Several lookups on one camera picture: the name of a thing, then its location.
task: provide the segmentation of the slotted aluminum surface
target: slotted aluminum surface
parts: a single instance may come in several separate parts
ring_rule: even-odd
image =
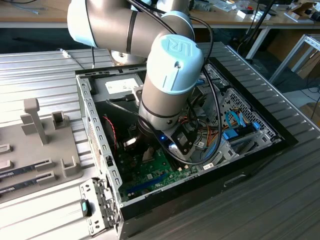
[[[208,44],[199,44],[204,53]],[[90,68],[90,50],[70,53]],[[96,67],[109,67],[105,50],[96,51]],[[318,239],[320,229],[320,140],[310,124],[283,96],[235,52],[215,43],[216,57],[299,140],[258,175],[194,208],[133,237],[144,240]],[[40,116],[63,110],[72,120],[84,176],[64,185],[0,205],[3,239],[90,239],[82,218],[78,184],[95,176],[81,122],[74,70],[60,52],[0,55],[0,123],[18,123],[22,99],[38,97]],[[116,239],[114,230],[95,239]]]

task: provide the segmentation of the robotic arm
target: robotic arm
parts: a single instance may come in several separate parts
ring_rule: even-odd
[[[148,57],[139,115],[177,143],[172,152],[188,159],[190,147],[181,148],[191,140],[175,134],[177,120],[204,63],[191,21],[181,11],[167,12],[161,19],[177,33],[171,34],[146,13],[130,8],[126,0],[72,0],[67,16],[70,35],[92,47]]]

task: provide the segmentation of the sticker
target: sticker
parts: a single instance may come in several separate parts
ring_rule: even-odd
[[[213,163],[211,162],[211,163],[209,163],[209,164],[207,164],[207,165],[203,166],[203,169],[204,169],[204,170],[207,170],[207,169],[212,168],[213,166],[214,166],[214,165],[213,165]]]
[[[139,87],[134,78],[122,79],[117,81],[108,81],[105,83],[106,89],[109,94],[118,94],[131,91]]]
[[[13,191],[13,190],[15,190],[15,188],[14,187],[10,187],[10,188],[7,188],[5,190],[0,191],[0,194],[6,193],[6,192],[10,192],[10,191]]]
[[[13,172],[9,172],[9,173],[0,175],[0,179],[5,178],[5,177],[8,177],[8,176],[11,176],[11,175],[13,175],[13,174],[14,174]]]
[[[202,142],[202,141],[198,143],[198,146],[201,147],[201,148],[203,148],[204,145],[205,145],[205,143]]]

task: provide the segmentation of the green circuit board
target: green circuit board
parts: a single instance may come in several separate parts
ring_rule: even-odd
[[[196,166],[185,166],[173,170],[161,149],[154,153],[153,160],[142,162],[142,156],[134,157],[122,153],[117,164],[122,186],[119,188],[123,202],[150,193],[161,187],[175,183],[190,175],[196,174]]]

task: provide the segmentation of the blue cable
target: blue cable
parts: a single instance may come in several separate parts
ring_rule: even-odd
[[[242,112],[239,113],[239,119],[240,119],[241,126],[245,127],[246,123],[245,123],[244,115],[242,114]]]
[[[228,111],[226,114],[225,114],[225,121],[226,123],[228,124],[229,128],[232,128],[232,125],[230,123],[230,120],[229,120],[229,115],[232,115],[235,119],[235,121],[238,123],[238,125],[242,125],[241,122],[240,122],[240,119],[238,117],[238,115],[234,112],[234,111]]]

